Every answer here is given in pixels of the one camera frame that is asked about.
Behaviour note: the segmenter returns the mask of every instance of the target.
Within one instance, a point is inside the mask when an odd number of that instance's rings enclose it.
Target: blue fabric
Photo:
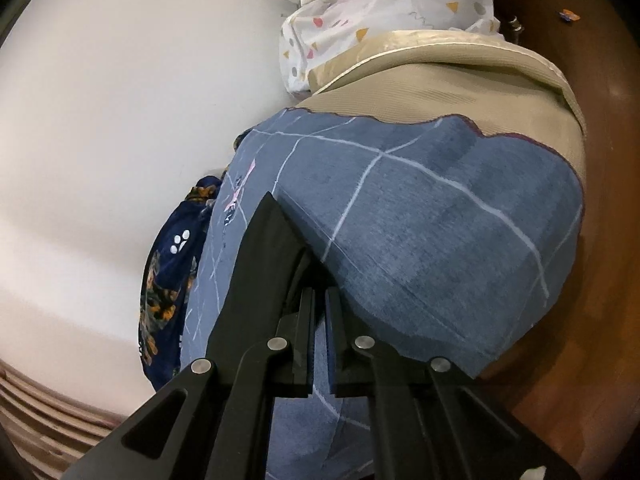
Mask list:
[[[180,336],[207,228],[222,182],[198,181],[169,216],[151,247],[140,291],[142,369],[156,390],[180,371]]]
[[[558,154],[447,116],[388,124],[283,110],[242,141],[214,206],[184,324],[182,366],[205,353],[247,222],[271,191],[351,308],[403,355],[478,374],[558,298],[582,189]],[[371,468],[364,399],[279,399],[268,478],[357,479]]]

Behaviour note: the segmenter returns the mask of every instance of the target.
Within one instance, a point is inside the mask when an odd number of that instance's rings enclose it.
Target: folded cloth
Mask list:
[[[180,335],[222,181],[201,178],[160,229],[140,291],[138,343],[142,369],[156,390],[180,371]]]
[[[282,25],[280,71],[293,94],[309,90],[308,73],[334,56],[390,30],[440,29],[498,34],[493,0],[292,0],[302,6]]]

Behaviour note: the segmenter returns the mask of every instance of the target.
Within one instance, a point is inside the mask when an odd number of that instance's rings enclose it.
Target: dark blue patterned cloth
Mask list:
[[[222,181],[201,178],[151,247],[140,291],[138,343],[145,375],[159,390],[180,371],[180,340],[215,198]]]

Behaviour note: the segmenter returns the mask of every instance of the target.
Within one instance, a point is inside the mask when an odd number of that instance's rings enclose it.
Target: white cloth with colored triangles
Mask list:
[[[390,30],[466,30],[498,34],[493,0],[289,0],[300,8],[280,31],[287,90],[306,97],[311,69],[365,38]]]

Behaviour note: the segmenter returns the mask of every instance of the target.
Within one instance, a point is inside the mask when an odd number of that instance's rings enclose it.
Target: brown wooden surface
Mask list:
[[[559,66],[586,116],[586,214],[558,304],[482,377],[595,480],[640,418],[640,50],[607,0],[512,1],[521,44]]]
[[[39,478],[60,478],[121,421],[62,397],[0,361],[0,424]]]

